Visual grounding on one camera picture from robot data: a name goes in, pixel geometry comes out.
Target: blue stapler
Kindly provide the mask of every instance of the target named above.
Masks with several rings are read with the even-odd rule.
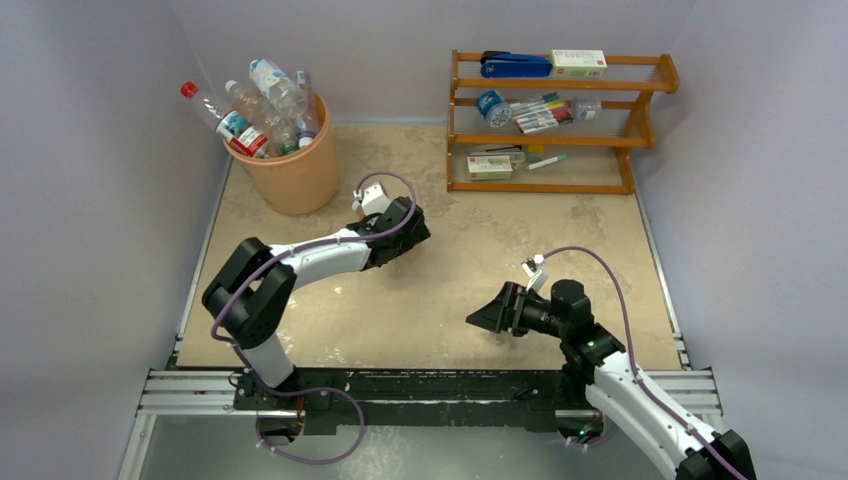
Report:
[[[486,78],[547,77],[551,73],[551,61],[539,55],[486,50],[480,64],[480,75]]]

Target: bottle label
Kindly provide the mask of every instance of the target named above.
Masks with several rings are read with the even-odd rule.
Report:
[[[268,96],[271,87],[280,83],[283,80],[289,80],[289,77],[283,73],[276,65],[268,60],[254,60],[250,62],[250,72],[248,73],[253,83],[259,87],[262,95]]]
[[[309,130],[309,127],[306,126],[306,122],[304,122],[301,117],[294,119],[294,126],[297,128],[297,133],[295,135],[298,140],[301,138],[315,138],[315,132]]]
[[[303,85],[303,86],[312,88],[312,77],[310,77],[308,73],[306,73],[303,70],[298,70],[295,73],[295,75],[297,75],[297,86],[298,87]]]
[[[233,110],[228,113],[215,129],[234,150],[252,157],[268,141],[265,135],[247,123],[247,119]]]

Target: blue tape roll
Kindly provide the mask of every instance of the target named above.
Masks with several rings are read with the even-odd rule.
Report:
[[[494,90],[489,90],[477,97],[477,111],[494,128],[506,125],[512,117],[512,109]]]

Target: box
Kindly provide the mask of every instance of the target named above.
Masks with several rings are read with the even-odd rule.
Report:
[[[498,180],[512,176],[508,155],[468,156],[468,178]]]
[[[601,78],[607,71],[600,50],[551,50],[551,63],[553,78]]]

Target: orange bin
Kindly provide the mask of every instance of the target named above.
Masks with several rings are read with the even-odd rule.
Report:
[[[321,130],[306,147],[284,157],[254,159],[224,146],[253,179],[259,194],[271,209],[287,215],[313,212],[333,198],[339,188],[339,164],[333,146],[330,111],[315,95],[315,110]]]

